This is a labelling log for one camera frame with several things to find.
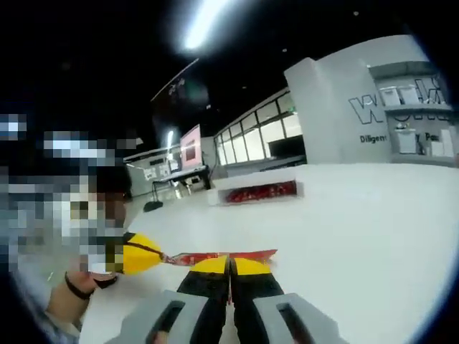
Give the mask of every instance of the white shelf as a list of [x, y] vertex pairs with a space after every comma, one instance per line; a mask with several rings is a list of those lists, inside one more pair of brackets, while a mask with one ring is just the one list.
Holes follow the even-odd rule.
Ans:
[[449, 156], [420, 156], [418, 154], [392, 154], [392, 163], [420, 163], [455, 167], [455, 159]]
[[449, 113], [453, 109], [448, 104], [407, 104], [385, 106], [384, 110], [390, 115], [400, 113]]
[[438, 70], [427, 61], [406, 61], [383, 64], [369, 68], [375, 80], [387, 80], [396, 77], [413, 77], [415, 75], [434, 75]]

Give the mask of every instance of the black stand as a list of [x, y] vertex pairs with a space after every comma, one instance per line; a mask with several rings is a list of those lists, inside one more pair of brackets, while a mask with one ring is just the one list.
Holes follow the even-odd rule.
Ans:
[[152, 191], [153, 191], [153, 201], [149, 201], [145, 203], [145, 206], [143, 206], [143, 212], [148, 213], [149, 211], [157, 210], [157, 208], [161, 208], [164, 203], [159, 201], [158, 198], [158, 191], [156, 190], [156, 184], [153, 181], [152, 183]]

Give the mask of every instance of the window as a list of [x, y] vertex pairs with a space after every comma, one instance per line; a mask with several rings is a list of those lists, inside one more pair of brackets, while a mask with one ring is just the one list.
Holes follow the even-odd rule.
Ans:
[[222, 143], [222, 136], [221, 135], [217, 136], [217, 152], [218, 152], [218, 158], [220, 159], [220, 165], [226, 165], [227, 164], [227, 159], [224, 156], [224, 150], [223, 150], [223, 143]]
[[249, 153], [249, 160], [261, 160], [265, 158], [263, 153], [263, 146], [261, 143], [260, 129], [255, 128], [248, 133], [244, 134], [245, 142], [247, 144], [247, 152]]
[[255, 113], [248, 115], [242, 120], [242, 129], [244, 132], [247, 132], [249, 129], [257, 125], [257, 119], [255, 118]]
[[291, 115], [285, 117], [283, 121], [285, 126], [285, 133], [287, 134], [288, 138], [303, 134], [303, 132], [301, 131], [298, 115]]
[[276, 120], [275, 122], [262, 126], [261, 134], [263, 137], [263, 144], [265, 145], [266, 158], [270, 158], [271, 152], [268, 143], [284, 138], [282, 123], [280, 120]]
[[270, 102], [268, 105], [265, 105], [261, 109], [257, 110], [257, 115], [260, 123], [265, 122], [266, 120], [279, 115], [278, 106], [275, 102]]
[[279, 97], [278, 104], [280, 108], [280, 113], [286, 113], [288, 111], [295, 109], [295, 104], [293, 104], [292, 95], [290, 93], [286, 93], [282, 97]]
[[223, 143], [224, 152], [227, 154], [227, 163], [235, 163], [235, 152], [232, 149], [231, 141]]
[[231, 127], [231, 136], [235, 137], [237, 134], [240, 134], [242, 132], [241, 129], [241, 122], [234, 124]]
[[233, 137], [232, 145], [235, 149], [236, 161], [238, 163], [243, 163], [249, 160], [247, 157], [247, 151], [245, 150], [244, 138], [242, 137], [241, 132], [241, 122], [231, 127], [231, 136]]
[[223, 132], [222, 140], [223, 140], [224, 152], [225, 152], [226, 157], [227, 157], [227, 163], [235, 163], [236, 162], [236, 157], [235, 157], [235, 152], [232, 149], [230, 129], [228, 129], [228, 130]]
[[238, 163], [243, 163], [249, 160], [247, 157], [247, 151], [245, 150], [244, 138], [242, 136], [239, 136], [238, 138], [233, 138], [232, 144], [235, 147], [236, 161]]

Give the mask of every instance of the black wristband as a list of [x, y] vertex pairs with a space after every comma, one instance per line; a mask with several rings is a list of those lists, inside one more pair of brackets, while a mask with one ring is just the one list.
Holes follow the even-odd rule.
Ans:
[[100, 289], [105, 289], [113, 285], [117, 280], [118, 280], [118, 276], [114, 276], [114, 278], [107, 279], [106, 281], [99, 281], [98, 279], [94, 279], [94, 282], [98, 285]]
[[68, 286], [69, 290], [72, 292], [72, 294], [74, 296], [80, 298], [81, 300], [89, 300], [91, 295], [94, 293], [94, 290], [92, 292], [82, 292], [81, 290], [76, 288], [76, 286], [74, 286], [71, 283], [71, 281], [69, 280], [69, 277], [67, 276], [67, 273], [65, 273], [64, 279], [65, 279], [65, 283], [67, 283], [67, 286]]

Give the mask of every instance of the white counter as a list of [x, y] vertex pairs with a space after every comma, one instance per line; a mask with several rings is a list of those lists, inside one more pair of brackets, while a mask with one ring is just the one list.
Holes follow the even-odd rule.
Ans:
[[[198, 193], [150, 213], [129, 230], [167, 254], [278, 249], [273, 274], [333, 318], [349, 343], [406, 343], [435, 315], [455, 270], [459, 170], [358, 164], [297, 166], [235, 178], [292, 173], [304, 199], [209, 207]], [[233, 178], [219, 183], [225, 187]], [[122, 276], [93, 296], [81, 344], [116, 336], [142, 298], [175, 290], [187, 268], [161, 265]]]

